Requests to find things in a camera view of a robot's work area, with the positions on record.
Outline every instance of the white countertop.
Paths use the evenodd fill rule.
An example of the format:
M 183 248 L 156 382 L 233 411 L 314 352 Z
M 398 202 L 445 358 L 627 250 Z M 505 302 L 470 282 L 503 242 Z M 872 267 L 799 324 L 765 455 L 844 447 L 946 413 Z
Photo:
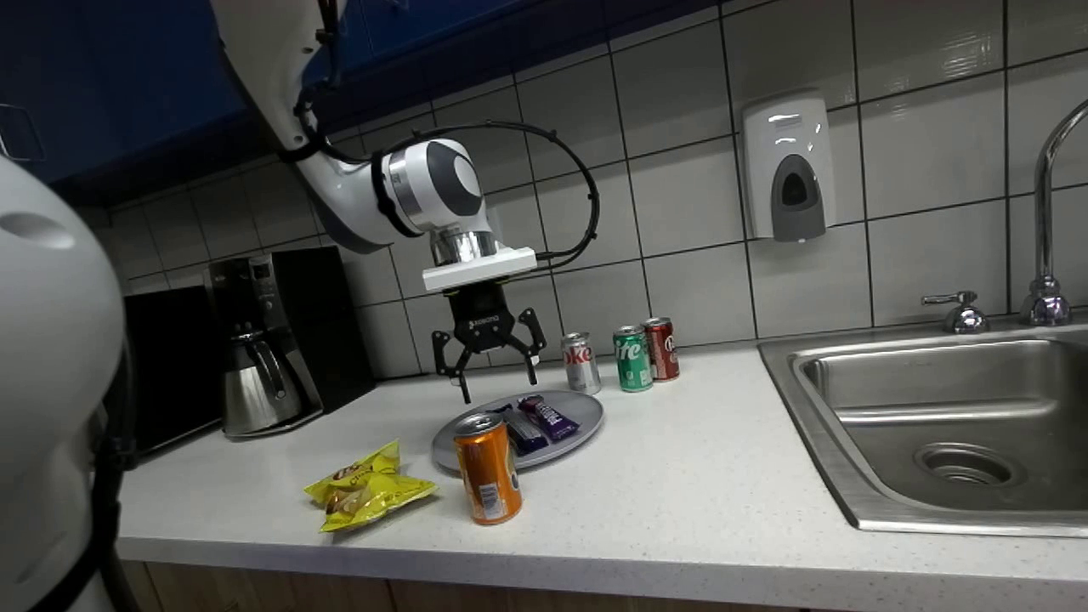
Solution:
M 859 534 L 795 436 L 758 352 L 679 352 L 682 378 L 620 395 L 605 427 L 522 472 L 522 509 L 476 528 L 458 480 L 428 463 L 461 411 L 452 382 L 379 384 L 279 437 L 204 436 L 122 488 L 126 560 L 324 572 L 812 610 L 1088 610 L 1088 542 Z M 476 401 L 526 392 L 471 375 Z M 542 389 L 565 389 L 542 369 Z M 334 542 L 304 486 L 398 437 L 440 500 Z

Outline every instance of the drain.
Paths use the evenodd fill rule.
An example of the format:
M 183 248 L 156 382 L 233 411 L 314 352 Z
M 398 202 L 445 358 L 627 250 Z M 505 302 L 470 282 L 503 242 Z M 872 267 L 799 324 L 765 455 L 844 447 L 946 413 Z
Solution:
M 922 464 L 938 480 L 953 480 L 967 486 L 1006 486 L 1016 476 L 1013 463 L 999 458 L 985 445 L 967 445 L 967 443 L 923 445 Z

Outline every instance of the white robot body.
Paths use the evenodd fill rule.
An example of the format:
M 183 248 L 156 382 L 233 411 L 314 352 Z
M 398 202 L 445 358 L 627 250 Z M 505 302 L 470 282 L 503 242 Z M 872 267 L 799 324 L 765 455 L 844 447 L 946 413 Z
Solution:
M 122 293 L 49 186 L 2 156 L 0 186 L 0 602 L 28 610 L 93 534 L 81 436 L 118 362 Z

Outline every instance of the soda can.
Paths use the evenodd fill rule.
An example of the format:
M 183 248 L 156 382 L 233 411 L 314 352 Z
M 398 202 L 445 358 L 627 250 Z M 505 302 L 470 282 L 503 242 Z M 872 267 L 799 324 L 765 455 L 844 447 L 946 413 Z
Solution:
M 588 334 L 565 335 L 565 362 L 569 362 L 569 389 L 582 395 L 602 392 L 598 358 L 591 352 Z
M 645 351 L 645 335 L 640 325 L 620 325 L 611 334 L 611 352 L 616 352 L 616 369 L 620 369 L 621 392 L 636 395 L 651 384 L 649 351 Z
M 455 430 L 455 458 L 476 525 L 503 525 L 520 509 L 518 463 L 498 413 L 470 413 Z
M 651 382 L 679 378 L 679 360 L 678 360 L 678 347 L 673 347 L 673 319 L 649 317 L 644 324 L 644 330 L 645 330 L 645 344 L 649 344 Z

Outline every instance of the white robot arm segment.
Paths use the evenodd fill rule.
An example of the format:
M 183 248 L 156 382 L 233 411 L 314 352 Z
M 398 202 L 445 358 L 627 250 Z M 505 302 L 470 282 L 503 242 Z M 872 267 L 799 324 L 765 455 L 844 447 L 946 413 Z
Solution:
M 297 166 L 339 246 L 366 250 L 398 234 L 430 234 L 440 265 L 425 272 L 430 293 L 538 267 L 531 248 L 503 248 L 493 238 L 471 156 L 455 138 L 411 141 L 373 162 L 339 158 L 319 141 L 314 113 L 299 113 L 304 71 L 325 26 L 317 0 L 213 0 L 212 5 L 251 106 L 287 148 L 304 148 Z

